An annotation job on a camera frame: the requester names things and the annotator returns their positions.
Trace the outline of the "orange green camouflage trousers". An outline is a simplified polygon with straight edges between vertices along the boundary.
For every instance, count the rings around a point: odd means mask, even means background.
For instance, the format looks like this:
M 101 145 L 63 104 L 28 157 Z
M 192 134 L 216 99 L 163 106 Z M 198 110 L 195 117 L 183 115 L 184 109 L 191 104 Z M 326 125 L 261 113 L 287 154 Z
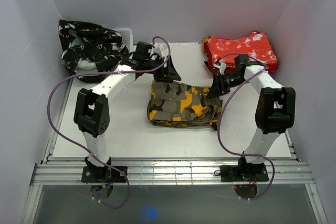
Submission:
M 223 102 L 220 98 L 207 98 L 208 92 L 209 87 L 153 81 L 147 107 L 148 119 L 154 126 L 210 126 L 217 130 Z

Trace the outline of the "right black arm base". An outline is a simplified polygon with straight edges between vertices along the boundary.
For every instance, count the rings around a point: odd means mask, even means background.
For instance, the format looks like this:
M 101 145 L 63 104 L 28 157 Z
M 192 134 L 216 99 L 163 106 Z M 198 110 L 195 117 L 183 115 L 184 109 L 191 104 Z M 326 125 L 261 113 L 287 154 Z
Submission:
M 222 182 L 267 182 L 268 173 L 264 164 L 250 167 L 238 165 L 222 165 L 219 167 L 219 176 Z

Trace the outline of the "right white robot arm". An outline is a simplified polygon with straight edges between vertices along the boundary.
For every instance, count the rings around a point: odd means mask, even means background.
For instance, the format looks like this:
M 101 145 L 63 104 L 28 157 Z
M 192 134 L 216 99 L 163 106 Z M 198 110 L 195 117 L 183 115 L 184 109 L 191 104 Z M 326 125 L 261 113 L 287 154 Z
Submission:
M 235 95 L 243 85 L 250 83 L 259 95 L 255 122 L 256 131 L 249 146 L 239 155 L 237 165 L 219 168 L 222 182 L 266 182 L 268 174 L 265 159 L 274 141 L 295 122 L 296 92 L 283 87 L 268 73 L 265 63 L 247 54 L 235 54 L 235 70 L 227 73 L 223 59 L 215 62 L 208 98 L 218 98 L 231 92 Z

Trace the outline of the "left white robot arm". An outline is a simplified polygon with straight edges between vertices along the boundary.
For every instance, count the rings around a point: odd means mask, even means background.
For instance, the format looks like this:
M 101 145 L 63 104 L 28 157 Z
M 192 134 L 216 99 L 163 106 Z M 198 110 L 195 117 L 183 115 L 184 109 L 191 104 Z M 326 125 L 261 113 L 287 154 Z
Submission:
M 88 171 L 98 181 L 111 177 L 111 158 L 104 133 L 110 123 L 109 101 L 143 73 L 152 74 L 157 81 L 180 81 L 167 42 L 160 45 L 137 43 L 134 52 L 121 58 L 115 73 L 108 75 L 91 89 L 81 89 L 77 95 L 74 122 L 82 132 L 89 155 L 85 162 Z

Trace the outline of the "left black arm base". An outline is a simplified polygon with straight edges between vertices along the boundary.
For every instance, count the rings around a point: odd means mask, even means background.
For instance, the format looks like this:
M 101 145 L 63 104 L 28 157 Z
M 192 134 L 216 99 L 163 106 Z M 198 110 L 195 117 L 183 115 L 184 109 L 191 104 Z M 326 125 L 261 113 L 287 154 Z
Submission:
M 125 177 L 118 171 L 108 167 L 88 167 L 82 170 L 82 183 L 125 183 Z

